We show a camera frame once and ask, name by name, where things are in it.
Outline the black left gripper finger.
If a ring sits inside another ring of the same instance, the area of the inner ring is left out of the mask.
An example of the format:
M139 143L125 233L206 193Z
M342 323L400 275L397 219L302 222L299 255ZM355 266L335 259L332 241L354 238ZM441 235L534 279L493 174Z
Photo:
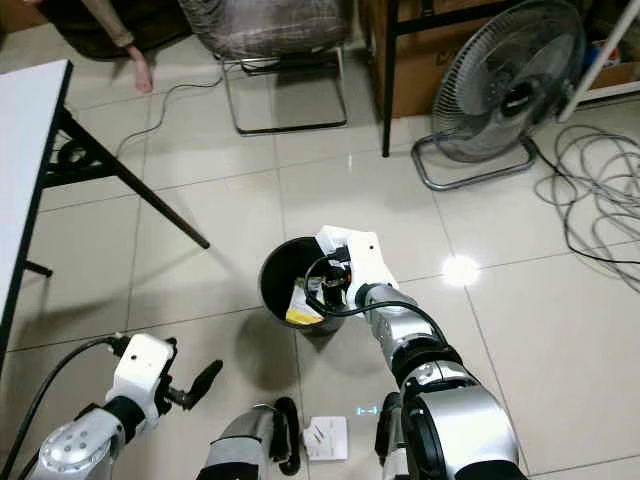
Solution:
M212 384L223 369L224 362L221 358L215 358L214 361L204 370L200 372L189 385L189 389L184 393L184 404L197 404L202 398L210 392Z

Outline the white plastic tray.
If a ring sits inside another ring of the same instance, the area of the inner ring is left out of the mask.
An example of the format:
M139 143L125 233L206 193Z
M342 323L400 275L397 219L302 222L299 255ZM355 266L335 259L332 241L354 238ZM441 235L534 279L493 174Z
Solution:
M347 259L352 262L366 262L380 257L378 237L367 230L352 230L325 225L315 236L324 253L334 253L346 248Z

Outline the white printed packet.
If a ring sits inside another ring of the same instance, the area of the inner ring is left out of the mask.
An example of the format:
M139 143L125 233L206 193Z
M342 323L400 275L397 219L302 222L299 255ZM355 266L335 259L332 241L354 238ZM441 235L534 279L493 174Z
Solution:
M349 458L346 416L314 416L302 431L303 447L312 462L340 462Z

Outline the black rubbish bin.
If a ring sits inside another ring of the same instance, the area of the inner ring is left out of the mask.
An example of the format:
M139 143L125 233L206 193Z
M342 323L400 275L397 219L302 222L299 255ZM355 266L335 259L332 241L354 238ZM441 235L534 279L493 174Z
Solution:
M324 252L314 236L288 239L266 257L259 273L259 293L262 303L275 323L297 330L306 337L329 337L344 324L343 317L325 316L317 326L294 326L284 319L285 303L291 294L294 280L305 278L308 266L323 257Z

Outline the yellow and black packet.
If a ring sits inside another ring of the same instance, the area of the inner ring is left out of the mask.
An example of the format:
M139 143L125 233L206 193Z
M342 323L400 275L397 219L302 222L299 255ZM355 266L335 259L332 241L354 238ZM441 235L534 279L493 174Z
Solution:
M317 326L324 323L325 316L312 306L316 302L310 280L298 276L285 303L285 321L294 326Z

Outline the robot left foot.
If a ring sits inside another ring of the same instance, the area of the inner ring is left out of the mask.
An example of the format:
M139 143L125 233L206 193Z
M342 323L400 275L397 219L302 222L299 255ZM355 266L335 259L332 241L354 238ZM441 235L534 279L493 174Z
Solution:
M291 397L256 404L210 443L196 480L265 480L271 466L294 476L302 466L297 404Z

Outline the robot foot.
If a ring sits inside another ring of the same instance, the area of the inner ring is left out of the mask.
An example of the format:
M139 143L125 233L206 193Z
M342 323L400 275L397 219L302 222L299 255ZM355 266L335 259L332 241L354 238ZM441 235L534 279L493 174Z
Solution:
M210 443L196 480L265 480L271 466L294 476L302 466L297 404L291 397L256 404Z
M381 404L374 443L381 466L381 480L412 480L401 412L401 394L388 393Z

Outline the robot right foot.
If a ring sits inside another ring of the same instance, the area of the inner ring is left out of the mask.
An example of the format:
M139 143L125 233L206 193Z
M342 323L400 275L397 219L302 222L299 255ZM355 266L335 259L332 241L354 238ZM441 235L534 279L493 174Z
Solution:
M412 480L401 412L401 394L388 393L381 404L374 443L381 466L381 480Z

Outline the black metal table leg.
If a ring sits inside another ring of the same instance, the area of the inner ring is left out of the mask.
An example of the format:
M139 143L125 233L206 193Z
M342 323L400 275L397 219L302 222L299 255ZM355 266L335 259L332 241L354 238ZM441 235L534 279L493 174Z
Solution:
M40 200L42 192L44 192L47 187L68 186L68 184L86 182L86 180L115 177L118 178L120 182L131 187L136 195L140 196L142 200L147 202L147 204L150 204L154 209L159 211L161 215L164 215L164 218L172 221L175 227L183 230L183 232L186 233L198 247L202 248L202 250L207 250L207 248L210 247L210 242L207 241L200 232L198 232L195 225L189 223L189 221L184 219L182 215L178 214L173 207L170 207L164 200L161 200L160 196L157 195L154 189L147 187L146 184L132 172L132 170L129 170L127 166L124 166L122 161L116 159L116 156L111 154L111 152L108 151L108 148L102 145L101 142L97 141L90 132L87 132L87 129L83 128L83 125L78 123L78 120L74 119L73 115L70 114L68 109L64 108L64 106L61 106L61 108L58 109L58 113L56 113L54 127L54 141L58 138L59 133L68 134L70 137L70 146L82 147L84 150L84 156L87 157L87 163L79 166L65 166L63 170L60 170L60 172L51 173L49 170L50 157L52 156L51 148L50 155L47 157L47 165L44 169L44 175L42 175L40 180L40 186L44 188L41 191ZM32 234L35 233L37 214L38 209L35 215L35 221L33 221L31 237ZM44 268L44 266L40 266L38 264L33 264L33 262L28 260L28 252L29 247L27 251L26 268L24 268L23 275L24 273L27 273L27 271L32 271L32 273L51 276L52 271L50 269ZM12 324L12 333L14 329L15 315Z

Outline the brown cardboard box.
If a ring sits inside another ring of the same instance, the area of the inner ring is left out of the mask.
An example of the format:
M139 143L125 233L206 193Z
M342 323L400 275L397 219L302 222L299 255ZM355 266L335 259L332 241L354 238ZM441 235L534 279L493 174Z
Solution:
M385 116L381 109L390 106L390 118L428 115L439 84L451 65L453 56L475 35L490 18L488 15L465 22L424 29L415 33L398 33L396 58L393 61L392 81L385 81L387 52L388 8L397 5L398 22L425 17L438 17L458 10L503 4L507 0L356 0L358 22L365 33L367 49L372 56L371 84L374 87L376 113L380 122ZM392 97L384 99L390 86Z

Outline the grey floor fan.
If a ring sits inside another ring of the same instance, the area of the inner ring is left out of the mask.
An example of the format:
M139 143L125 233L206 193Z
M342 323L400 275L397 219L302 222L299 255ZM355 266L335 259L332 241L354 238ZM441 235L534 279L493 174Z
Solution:
M564 104L581 72L586 32L570 0L522 0L494 15L454 55L431 106L429 136L413 143L420 180L436 192L526 172L541 160L532 132ZM525 160L471 177L436 182L421 152L481 164L524 150Z

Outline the grey checked metal chair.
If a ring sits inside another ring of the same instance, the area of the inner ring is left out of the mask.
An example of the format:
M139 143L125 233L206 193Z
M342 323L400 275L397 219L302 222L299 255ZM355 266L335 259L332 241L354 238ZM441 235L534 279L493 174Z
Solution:
M244 137L342 128L349 123L344 44L351 33L349 0L177 0L189 31L214 56L236 132ZM230 91L230 68L248 77L333 69L340 119L246 129Z

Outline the white table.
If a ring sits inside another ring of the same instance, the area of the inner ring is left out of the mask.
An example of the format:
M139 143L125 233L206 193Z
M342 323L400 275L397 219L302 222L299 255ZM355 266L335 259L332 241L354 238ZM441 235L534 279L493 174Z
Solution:
M73 64L67 59L0 76L0 351L8 348L20 279Z

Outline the person's bare lower leg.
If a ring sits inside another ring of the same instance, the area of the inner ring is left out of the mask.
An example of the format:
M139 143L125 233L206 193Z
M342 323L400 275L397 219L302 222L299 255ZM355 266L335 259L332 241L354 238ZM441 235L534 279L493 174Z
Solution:
M79 1L86 6L91 17L96 19L96 22L108 33L113 44L124 49L133 61L134 87L141 93L154 91L154 73L152 73L151 65L145 54L134 44L133 33L124 26L123 20L120 19L111 0Z

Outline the white metal pole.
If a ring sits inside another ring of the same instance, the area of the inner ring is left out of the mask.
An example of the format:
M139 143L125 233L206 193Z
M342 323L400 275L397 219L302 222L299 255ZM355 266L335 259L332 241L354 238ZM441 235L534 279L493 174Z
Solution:
M614 19L611 32L605 37L604 44L596 47L595 55L591 58L588 68L581 74L579 82L576 84L576 90L568 96L566 104L558 111L556 116L557 123L566 123L581 106L595 106L605 100L621 99L621 97L634 96L640 93L640 63L634 69L634 73L637 73L636 79L617 84L608 84L608 86L600 88L594 87L596 78L600 76L600 73L605 69L605 64L608 63L609 56L613 52L620 51L622 37L625 37L627 29L639 17L640 0L627 0L625 8Z

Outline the black metal frame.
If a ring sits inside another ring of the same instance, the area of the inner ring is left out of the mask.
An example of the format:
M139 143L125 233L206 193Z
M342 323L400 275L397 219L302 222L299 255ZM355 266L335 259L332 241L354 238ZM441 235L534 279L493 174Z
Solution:
M485 3L475 6L467 6L448 10L448 12L435 13L434 0L416 0L419 3L419 17L401 20L401 0L381 0L383 9L375 14L374 19L383 20L384 31L379 40L372 40L371 45L379 46L379 52L383 52L384 61L378 68L381 81L379 120L381 122L381 156L390 156L390 133L392 133L392 101L396 92L396 54L397 40L402 35L416 35L416 33L428 31L453 24L468 22L493 17L504 9L511 8L522 0L495 0L494 3Z

